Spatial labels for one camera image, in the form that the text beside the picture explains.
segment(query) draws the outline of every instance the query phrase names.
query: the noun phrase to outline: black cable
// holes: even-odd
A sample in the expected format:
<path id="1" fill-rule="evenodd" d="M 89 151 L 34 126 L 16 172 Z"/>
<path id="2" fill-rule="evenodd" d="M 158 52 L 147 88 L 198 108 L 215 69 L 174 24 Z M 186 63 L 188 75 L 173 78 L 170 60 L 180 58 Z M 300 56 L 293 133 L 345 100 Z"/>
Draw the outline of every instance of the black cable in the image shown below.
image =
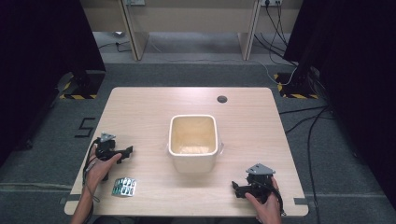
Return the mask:
<path id="1" fill-rule="evenodd" d="M 271 59 L 271 61 L 272 61 L 273 63 L 276 63 L 276 62 L 275 62 L 274 59 L 272 58 L 272 55 L 271 55 L 272 49 L 271 49 L 271 47 L 274 45 L 275 38 L 276 38 L 276 34 L 274 34 L 273 40 L 271 41 L 271 44 L 270 44 L 270 51 L 269 51 L 270 59 Z"/>
<path id="2" fill-rule="evenodd" d="M 311 71 L 308 74 L 308 84 L 309 87 L 311 88 L 311 90 L 318 96 L 320 96 L 321 98 L 323 98 L 325 101 L 328 101 L 328 97 L 327 97 L 327 93 L 326 93 L 326 88 L 320 83 L 320 81 L 318 80 L 318 77 L 313 75 L 314 72 Z"/>
<path id="3" fill-rule="evenodd" d="M 86 170 L 87 170 L 88 166 L 90 165 L 91 161 L 94 160 L 94 158 L 92 160 L 90 160 L 90 157 L 91 157 L 93 145 L 96 143 L 97 143 L 97 140 L 94 140 L 90 145 L 90 149 L 88 150 L 88 155 L 87 155 L 87 158 L 85 159 L 85 165 L 84 165 L 84 168 L 82 169 L 82 185 L 85 185 L 85 180 L 86 180 L 86 175 L 87 175 Z"/>
<path id="4" fill-rule="evenodd" d="M 314 118 L 316 118 L 317 116 L 313 116 L 313 117 L 309 117 L 309 118 L 306 118 L 306 119 L 302 119 L 302 120 L 300 120 L 299 122 L 297 122 L 292 128 L 290 128 L 290 129 L 288 129 L 287 131 L 285 131 L 285 134 L 288 134 L 288 133 L 290 133 L 291 131 L 293 131 L 295 128 L 297 128 L 300 124 L 302 124 L 303 122 L 306 122 L 306 121 L 308 121 L 308 120 L 311 120 L 311 119 L 314 119 Z"/>
<path id="5" fill-rule="evenodd" d="M 262 36 L 262 39 L 263 39 L 268 45 L 271 46 L 271 43 L 268 42 L 268 40 L 266 40 L 266 39 L 264 38 L 264 36 L 262 35 L 262 33 L 260 33 L 260 35 Z M 284 49 L 280 49 L 280 48 L 278 48 L 278 47 L 276 47 L 276 46 L 272 46 L 272 47 L 273 47 L 274 49 L 278 49 L 278 50 L 280 50 L 280 51 L 282 51 L 282 52 L 285 52 Z"/>
<path id="6" fill-rule="evenodd" d="M 128 43 L 128 42 L 129 42 L 129 41 L 125 41 L 125 42 L 122 42 L 122 43 L 119 43 L 119 42 L 116 42 L 116 43 L 109 43 L 109 44 L 102 45 L 102 46 L 100 46 L 100 47 L 98 47 L 98 48 L 101 49 L 101 48 L 103 48 L 103 47 L 107 47 L 107 46 L 110 46 L 110 45 L 116 45 L 117 51 L 118 51 L 118 52 L 124 52 L 124 51 L 129 51 L 129 50 L 131 50 L 131 49 L 120 50 L 120 49 L 119 49 L 119 46 L 120 46 L 120 45 L 123 45 L 123 44 L 126 44 L 126 43 Z"/>
<path id="7" fill-rule="evenodd" d="M 285 213 L 285 210 L 283 209 L 283 199 L 282 199 L 282 196 L 280 195 L 279 190 L 275 189 L 274 186 L 272 186 L 272 185 L 263 184 L 263 183 L 260 183 L 258 181 L 254 181 L 254 180 L 253 180 L 253 182 L 256 183 L 257 185 L 264 187 L 265 189 L 270 190 L 271 192 L 273 192 L 275 194 L 275 196 L 277 197 L 277 201 L 279 202 L 280 214 L 285 216 L 286 213 Z"/>
<path id="8" fill-rule="evenodd" d="M 121 44 L 119 44 L 119 43 L 116 43 L 116 46 L 117 46 L 117 51 L 118 51 L 118 52 L 131 51 L 131 49 L 124 49 L 124 50 L 120 50 L 120 45 L 121 45 Z"/>
<path id="9" fill-rule="evenodd" d="M 311 184 L 312 184 L 312 191 L 314 194 L 314 203 L 315 203 L 315 209 L 317 212 L 317 222 L 320 224 L 320 213 L 319 213 L 319 207 L 318 207 L 318 198 L 317 198 L 317 191 L 315 189 L 315 182 L 314 182 L 314 176 L 312 174 L 312 161 L 311 161 L 311 135 L 312 135 L 312 130 L 314 128 L 315 123 L 318 121 L 318 118 L 320 115 L 327 109 L 328 107 L 326 106 L 323 108 L 318 115 L 315 117 L 314 121 L 311 124 L 311 127 L 309 128 L 309 133 L 308 133 L 308 141 L 307 141 L 307 152 L 308 152 L 308 167 L 309 167 L 309 176 L 311 179 Z"/>
<path id="10" fill-rule="evenodd" d="M 95 157 L 93 157 L 91 160 L 90 160 L 90 162 L 88 162 L 88 164 L 90 164 L 93 160 L 95 160 L 97 157 L 95 156 Z"/>
<path id="11" fill-rule="evenodd" d="M 282 6 L 280 5 L 280 3 L 278 1 L 276 1 L 276 7 L 277 7 L 277 16 L 278 16 L 279 24 L 280 24 L 280 32 L 282 33 L 283 39 L 285 39 L 285 41 L 286 41 L 285 33 L 283 33 L 282 20 L 280 19 L 281 15 L 282 15 Z"/>
<path id="12" fill-rule="evenodd" d="M 273 26 L 275 28 L 276 35 L 278 35 L 279 38 L 283 41 L 283 43 L 287 46 L 288 43 L 286 42 L 286 39 L 283 39 L 283 37 L 280 35 L 278 28 L 275 26 L 274 20 L 272 19 L 270 12 L 268 11 L 268 7 L 266 7 L 265 10 L 267 11 L 268 17 L 270 18 L 271 23 L 273 24 Z"/>
<path id="13" fill-rule="evenodd" d="M 321 106 L 316 106 L 316 107 L 309 107 L 309 108 L 304 108 L 304 109 L 297 109 L 297 110 L 290 110 L 290 111 L 283 111 L 283 112 L 279 112 L 279 115 L 283 115 L 283 114 L 289 114 L 289 113 L 294 113 L 294 112 L 301 112 L 301 111 L 305 111 L 305 110 L 314 110 L 314 109 L 321 109 L 324 107 L 327 107 L 328 105 L 321 105 Z"/>
<path id="14" fill-rule="evenodd" d="M 262 45 L 263 48 L 268 49 L 269 51 L 273 52 L 274 54 L 276 54 L 276 55 L 279 56 L 280 58 L 283 58 L 283 56 L 282 56 L 281 54 L 279 54 L 278 52 L 276 52 L 276 51 L 274 51 L 274 50 L 268 48 L 267 46 L 265 46 L 265 45 L 260 41 L 260 39 L 259 39 L 256 35 L 254 35 L 254 38 L 256 38 L 256 40 L 259 41 L 259 43 Z M 286 66 L 291 66 L 291 67 L 297 67 L 297 64 L 295 64 L 295 63 L 293 63 L 293 62 L 291 62 L 291 61 L 287 61 L 287 60 L 285 60 L 285 61 L 288 62 L 288 63 L 290 63 L 291 65 L 290 65 L 290 64 L 285 64 L 285 63 L 276 63 L 276 62 L 274 62 L 274 61 L 273 61 L 273 63 L 281 64 L 281 65 L 286 65 Z"/>
<path id="15" fill-rule="evenodd" d="M 83 224 L 87 224 L 87 223 L 90 221 L 90 219 L 91 219 L 91 217 L 92 217 L 92 213 L 93 213 L 93 202 L 92 202 L 92 205 L 91 205 L 90 213 L 89 213 L 88 216 L 85 218 Z"/>

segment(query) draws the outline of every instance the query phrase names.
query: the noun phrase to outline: black curtain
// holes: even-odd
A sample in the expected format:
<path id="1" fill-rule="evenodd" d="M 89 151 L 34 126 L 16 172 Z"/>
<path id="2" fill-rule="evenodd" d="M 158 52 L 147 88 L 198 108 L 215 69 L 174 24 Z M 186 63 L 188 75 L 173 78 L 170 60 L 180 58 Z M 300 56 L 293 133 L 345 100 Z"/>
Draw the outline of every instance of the black curtain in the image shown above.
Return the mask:
<path id="1" fill-rule="evenodd" d="M 78 0 L 2 0 L 0 30 L 2 164 L 34 131 L 60 77 L 105 66 Z"/>
<path id="2" fill-rule="evenodd" d="M 339 5 L 333 5 L 331 16 L 324 18 L 331 23 L 322 29 L 318 25 L 330 2 Z M 285 59 L 302 63 L 300 66 L 315 66 L 320 71 L 341 126 L 394 208 L 395 12 L 396 4 L 390 0 L 304 0 L 285 52 Z M 320 36 L 316 35 L 317 31 L 324 35 L 312 39 Z"/>

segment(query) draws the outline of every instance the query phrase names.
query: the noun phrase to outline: human hand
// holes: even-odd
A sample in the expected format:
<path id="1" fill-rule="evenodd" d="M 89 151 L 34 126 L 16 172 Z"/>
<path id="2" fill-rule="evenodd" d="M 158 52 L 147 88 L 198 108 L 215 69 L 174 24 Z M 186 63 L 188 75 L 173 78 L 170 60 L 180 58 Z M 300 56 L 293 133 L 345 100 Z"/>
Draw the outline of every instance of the human hand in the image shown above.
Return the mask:
<path id="1" fill-rule="evenodd" d="M 92 166 L 91 170 L 88 171 L 85 180 L 85 185 L 88 186 L 92 192 L 95 192 L 97 186 L 103 180 L 103 178 L 105 178 L 111 166 L 113 166 L 113 164 L 121 158 L 121 154 L 117 153 L 110 160 L 101 161 L 95 156 L 96 148 L 97 145 L 93 145 L 89 160 L 91 161 L 90 164 L 94 163 L 94 165 Z"/>
<path id="2" fill-rule="evenodd" d="M 274 188 L 279 189 L 276 180 L 273 177 L 271 177 L 271 179 Z M 271 194 L 268 196 L 267 202 L 264 204 L 260 203 L 259 200 L 250 193 L 246 193 L 245 196 L 256 209 L 256 218 L 260 223 L 280 224 L 282 222 L 280 218 L 279 201 L 273 192 L 271 192 Z"/>

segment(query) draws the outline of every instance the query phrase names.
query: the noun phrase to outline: black dot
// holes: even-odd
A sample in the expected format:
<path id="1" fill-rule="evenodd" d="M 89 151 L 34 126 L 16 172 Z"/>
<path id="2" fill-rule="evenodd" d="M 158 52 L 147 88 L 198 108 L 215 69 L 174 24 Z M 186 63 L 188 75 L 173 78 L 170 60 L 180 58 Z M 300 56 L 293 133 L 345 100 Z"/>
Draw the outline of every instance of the black dot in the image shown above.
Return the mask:
<path id="1" fill-rule="evenodd" d="M 224 103 L 226 103 L 227 102 L 227 97 L 226 96 L 223 96 L 223 95 L 221 95 L 221 96 L 219 96 L 218 97 L 218 101 L 219 101 L 219 103 L 222 103 L 222 104 L 224 104 Z"/>

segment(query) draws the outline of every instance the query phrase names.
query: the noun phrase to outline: cable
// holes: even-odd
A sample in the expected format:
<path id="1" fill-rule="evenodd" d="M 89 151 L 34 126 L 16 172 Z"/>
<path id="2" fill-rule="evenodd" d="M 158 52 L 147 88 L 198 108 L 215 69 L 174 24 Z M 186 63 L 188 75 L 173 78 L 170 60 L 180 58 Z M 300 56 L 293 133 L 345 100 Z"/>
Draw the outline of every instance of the cable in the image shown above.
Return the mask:
<path id="1" fill-rule="evenodd" d="M 309 176 L 311 179 L 311 184 L 312 184 L 312 191 L 314 194 L 314 203 L 315 203 L 315 208 L 317 212 L 317 222 L 320 224 L 320 212 L 319 212 L 319 207 L 318 207 L 318 198 L 317 198 L 317 191 L 315 189 L 315 182 L 314 182 L 314 176 L 312 174 L 312 161 L 311 161 L 311 135 L 312 135 L 312 130 L 314 129 L 315 123 L 318 121 L 318 118 L 320 115 L 327 109 L 328 107 L 326 106 L 323 108 L 318 115 L 315 117 L 314 121 L 312 122 L 311 127 L 309 128 L 309 133 L 308 133 L 308 141 L 307 141 L 307 153 L 308 153 L 308 167 L 309 167 Z"/>
<path id="2" fill-rule="evenodd" d="M 85 159 L 85 165 L 84 165 L 84 168 L 82 169 L 82 185 L 83 186 L 85 186 L 85 181 L 86 181 L 86 177 L 87 177 L 87 171 L 86 170 L 89 167 L 90 163 L 96 158 L 96 156 L 95 156 L 95 158 L 90 160 L 93 145 L 95 145 L 96 143 L 97 143 L 96 140 L 94 140 L 91 143 L 90 149 L 88 150 L 87 158 Z"/>
<path id="3" fill-rule="evenodd" d="M 324 108 L 324 107 L 327 107 L 327 106 L 328 106 L 328 105 L 321 105 L 321 106 L 309 107 L 309 108 L 305 108 L 305 109 L 297 109 L 297 110 L 284 111 L 284 112 L 280 112 L 279 115 L 282 115 L 282 114 L 289 114 L 289 113 L 294 113 L 294 112 L 301 112 L 301 111 L 306 111 L 306 110 L 321 109 L 321 108 Z"/>
<path id="4" fill-rule="evenodd" d="M 93 202 L 91 204 L 91 208 L 90 208 L 90 213 L 88 213 L 87 217 L 85 218 L 84 222 L 82 222 L 83 224 L 88 224 L 88 222 L 90 221 L 91 217 L 93 214 Z"/>
<path id="5" fill-rule="evenodd" d="M 271 43 L 268 42 L 268 40 L 266 40 L 266 39 L 264 38 L 264 36 L 262 35 L 262 33 L 260 33 L 260 35 L 262 36 L 262 39 L 263 39 L 267 44 L 269 44 L 269 45 L 271 46 Z M 280 48 L 278 48 L 278 47 L 276 47 L 276 46 L 272 46 L 272 48 L 278 49 L 278 50 L 280 50 L 280 51 L 282 51 L 282 52 L 285 52 L 284 49 L 280 49 Z"/>
<path id="6" fill-rule="evenodd" d="M 271 61 L 272 61 L 273 63 L 280 64 L 280 65 L 291 66 L 291 67 L 297 67 L 297 64 L 295 64 L 294 62 L 291 62 L 291 61 L 287 61 L 287 60 L 285 60 L 285 61 L 288 62 L 288 63 L 290 63 L 291 65 L 290 65 L 290 64 L 284 64 L 284 63 L 277 63 L 277 62 L 275 62 L 275 61 L 271 58 L 271 52 L 273 52 L 274 54 L 276 54 L 277 56 L 279 56 L 279 57 L 282 58 L 282 59 L 283 59 L 283 55 L 281 55 L 280 53 L 278 53 L 278 52 L 272 50 L 271 47 L 268 48 L 267 46 L 265 46 L 265 45 L 260 41 L 260 39 L 259 39 L 256 35 L 254 35 L 254 37 L 256 38 L 257 41 L 259 41 L 259 43 L 262 45 L 263 48 L 268 49 L 268 50 L 270 51 L 270 59 L 271 59 Z"/>
<path id="7" fill-rule="evenodd" d="M 158 52 L 162 53 L 162 51 L 160 49 L 158 49 L 157 46 L 154 44 L 154 42 L 152 41 L 152 38 L 150 38 L 148 41 L 150 42 L 150 45 L 152 47 L 154 47 Z"/>
<path id="8" fill-rule="evenodd" d="M 277 16 L 278 16 L 279 24 L 280 24 L 280 31 L 282 33 L 283 39 L 285 39 L 285 41 L 286 41 L 285 34 L 283 33 L 282 20 L 280 19 L 281 15 L 282 15 L 282 6 L 280 5 L 280 2 L 278 2 L 278 1 L 276 1 L 276 8 L 277 8 Z"/>
<path id="9" fill-rule="evenodd" d="M 274 34 L 273 40 L 271 41 L 270 48 L 269 48 L 270 59 L 271 59 L 271 61 L 272 61 L 273 63 L 276 63 L 276 62 L 274 61 L 274 59 L 272 58 L 272 55 L 271 55 L 272 47 L 274 46 L 275 38 L 276 38 L 276 34 Z"/>
<path id="10" fill-rule="evenodd" d="M 311 90 L 319 97 L 323 98 L 325 101 L 328 101 L 327 93 L 326 93 L 326 88 L 320 83 L 318 80 L 318 77 L 316 77 L 315 71 L 313 71 L 313 67 L 311 67 L 310 73 L 308 74 L 308 84 Z"/>
<path id="11" fill-rule="evenodd" d="M 109 43 L 109 44 L 102 45 L 102 46 L 100 46 L 100 47 L 98 47 L 98 48 L 101 49 L 101 48 L 104 48 L 104 47 L 107 47 L 107 46 L 116 45 L 117 51 L 118 51 L 118 52 L 130 51 L 131 49 L 120 50 L 120 45 L 126 44 L 126 43 L 128 43 L 128 42 L 129 42 L 129 41 L 125 41 L 125 42 L 122 42 L 122 43 L 119 43 L 119 42 L 116 42 L 116 43 Z"/>
<path id="12" fill-rule="evenodd" d="M 311 119 L 314 119 L 314 118 L 316 118 L 317 116 L 313 116 L 313 117 L 309 117 L 309 118 L 306 118 L 306 119 L 302 119 L 302 120 L 300 120 L 298 123 L 296 123 L 292 128 L 290 128 L 290 129 L 288 129 L 287 131 L 285 131 L 285 134 L 288 134 L 288 133 L 290 133 L 291 131 L 293 131 L 295 128 L 297 128 L 300 124 L 302 124 L 302 123 L 304 123 L 304 122 L 306 122 L 306 121 L 308 121 L 308 120 L 311 120 Z"/>
<path id="13" fill-rule="evenodd" d="M 88 162 L 88 164 L 90 164 L 93 160 L 95 160 L 95 159 L 97 159 L 97 157 L 96 156 L 94 156 L 89 162 Z"/>
<path id="14" fill-rule="evenodd" d="M 255 183 L 255 184 L 257 184 L 257 185 L 260 185 L 260 186 L 262 186 L 263 188 L 268 189 L 268 190 L 270 190 L 272 193 L 275 194 L 275 196 L 277 197 L 277 201 L 279 202 L 280 214 L 283 215 L 283 216 L 285 216 L 286 213 L 285 213 L 285 210 L 283 210 L 283 199 L 282 199 L 282 196 L 280 195 L 279 190 L 275 189 L 274 186 L 272 186 L 272 185 L 263 184 L 263 183 L 260 183 L 259 181 L 253 180 L 253 183 Z"/>
<path id="15" fill-rule="evenodd" d="M 280 35 L 279 31 L 277 30 L 278 28 L 275 26 L 274 20 L 272 19 L 271 14 L 270 14 L 270 12 L 268 11 L 268 7 L 266 7 L 265 10 L 267 11 L 268 17 L 270 18 L 271 23 L 273 24 L 273 26 L 274 26 L 274 28 L 275 28 L 276 35 L 278 35 L 279 38 L 283 41 L 283 43 L 287 46 L 287 45 L 288 45 L 288 42 L 286 42 L 286 39 L 283 39 L 283 37 Z"/>
<path id="16" fill-rule="evenodd" d="M 264 64 L 262 64 L 262 63 L 260 63 L 260 64 L 261 64 L 262 66 L 265 67 L 265 69 L 267 70 L 267 76 L 268 76 L 268 77 L 271 79 L 271 81 L 273 81 L 276 85 L 279 85 L 279 86 L 287 86 L 287 85 L 289 85 L 289 84 L 291 83 L 291 80 L 293 79 L 293 75 L 294 75 L 295 69 L 294 69 L 294 71 L 291 73 L 291 76 L 290 76 L 290 78 L 289 78 L 289 81 L 288 81 L 287 83 L 283 84 L 283 83 L 277 82 L 277 81 L 274 80 L 272 77 L 270 77 L 267 67 L 266 67 Z"/>

